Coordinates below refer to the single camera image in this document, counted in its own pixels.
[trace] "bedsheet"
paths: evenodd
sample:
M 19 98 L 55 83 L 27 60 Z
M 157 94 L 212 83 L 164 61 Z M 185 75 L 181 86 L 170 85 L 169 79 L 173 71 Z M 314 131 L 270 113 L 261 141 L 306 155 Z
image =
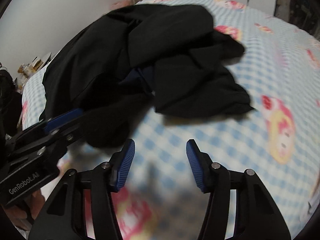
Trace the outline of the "bedsheet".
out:
M 132 135 L 136 154 L 126 186 L 114 195 L 124 239 L 197 238 L 209 196 L 196 187 L 188 164 L 185 146 L 190 138 L 227 169 L 255 170 L 294 238 L 320 199 L 320 43 L 296 26 L 236 1 L 140 3 L 204 6 L 214 16 L 218 31 L 246 47 L 239 62 L 226 64 L 251 95 L 256 110 L 242 119 L 188 121 L 150 109 Z M 24 129 L 38 122 L 44 110 L 45 70 L 25 86 Z M 77 143 L 59 165 L 92 169 L 115 150 Z M 232 191 L 226 238 L 233 235 L 235 201 Z

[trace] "silver bolt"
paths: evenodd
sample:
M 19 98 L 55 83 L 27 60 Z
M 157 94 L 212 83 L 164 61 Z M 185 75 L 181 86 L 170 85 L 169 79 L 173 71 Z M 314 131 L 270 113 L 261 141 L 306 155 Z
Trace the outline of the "silver bolt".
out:
M 72 134 L 68 134 L 67 135 L 67 141 L 72 141 L 73 140 L 73 135 Z
M 43 146 L 38 152 L 37 155 L 41 155 L 42 153 L 45 152 L 45 146 Z
M 109 162 L 104 162 L 104 163 L 101 163 L 101 168 L 103 168 L 103 169 L 108 169 L 108 168 L 110 168 L 110 163 Z
M 219 169 L 221 167 L 221 165 L 219 163 L 212 163 L 211 167 L 214 169 Z
M 76 173 L 76 171 L 72 169 L 72 170 L 70 171 L 70 173 L 69 173 L 69 176 L 72 176 L 72 175 L 74 175 L 75 173 Z
M 55 135 L 57 132 L 59 132 L 59 129 L 56 129 L 56 130 L 52 131 L 51 135 Z
M 254 170 L 252 170 L 252 169 L 247 169 L 247 174 L 248 174 L 249 176 L 254 175 Z

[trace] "human hand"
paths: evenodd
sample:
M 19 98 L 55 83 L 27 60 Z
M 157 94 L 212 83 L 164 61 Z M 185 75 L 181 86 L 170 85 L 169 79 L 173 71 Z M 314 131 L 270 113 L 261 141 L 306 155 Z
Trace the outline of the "human hand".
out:
M 33 219 L 36 219 L 44 203 L 45 199 L 44 196 L 41 194 L 41 190 L 37 190 L 36 192 L 31 194 L 30 201 L 28 201 L 27 204 L 30 208 L 31 216 Z M 27 213 L 25 211 L 21 210 L 17 206 L 3 209 L 7 214 L 8 218 L 16 227 L 21 228 L 23 230 L 28 230 L 26 225 L 21 221 L 22 219 L 27 218 Z

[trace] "checkered bedsheet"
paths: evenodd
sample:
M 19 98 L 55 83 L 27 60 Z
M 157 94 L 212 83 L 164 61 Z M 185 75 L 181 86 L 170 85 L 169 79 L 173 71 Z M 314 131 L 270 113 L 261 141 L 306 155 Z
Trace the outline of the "checkered bedsheet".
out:
M 208 195 L 196 187 L 188 164 L 185 147 L 190 138 L 227 169 L 255 170 L 295 237 L 320 198 L 320 43 L 294 25 L 235 1 L 140 3 L 204 6 L 214 16 L 218 31 L 230 34 L 246 47 L 240 62 L 227 68 L 247 89 L 256 111 L 241 120 L 185 121 L 165 118 L 150 109 L 132 135 L 136 154 L 126 187 L 148 202 L 157 223 L 144 223 L 139 232 L 122 229 L 124 239 L 197 238 Z M 38 122 L 44 110 L 45 70 L 26 84 L 22 98 L 24 129 Z M 107 155 L 86 144 L 77 146 L 74 152 L 71 166 L 78 170 L 108 160 Z M 232 192 L 226 238 L 233 234 L 234 220 Z M 135 222 L 129 221 L 127 226 L 132 229 Z

